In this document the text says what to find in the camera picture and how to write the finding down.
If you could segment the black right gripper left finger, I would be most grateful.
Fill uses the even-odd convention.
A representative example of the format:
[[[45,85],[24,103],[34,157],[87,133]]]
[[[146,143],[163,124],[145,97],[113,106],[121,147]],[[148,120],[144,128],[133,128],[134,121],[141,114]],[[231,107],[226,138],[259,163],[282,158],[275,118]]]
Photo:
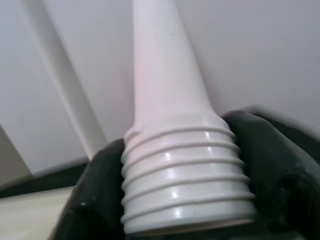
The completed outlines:
[[[49,239],[124,240],[121,216],[123,139],[114,140],[88,163]]]

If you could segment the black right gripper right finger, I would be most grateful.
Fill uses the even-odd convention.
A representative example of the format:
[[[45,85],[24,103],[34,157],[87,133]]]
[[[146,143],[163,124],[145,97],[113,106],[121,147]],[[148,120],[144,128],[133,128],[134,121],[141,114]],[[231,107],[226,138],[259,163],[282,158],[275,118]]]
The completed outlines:
[[[272,232],[320,237],[320,141],[263,111],[223,119],[235,133],[260,219]]]

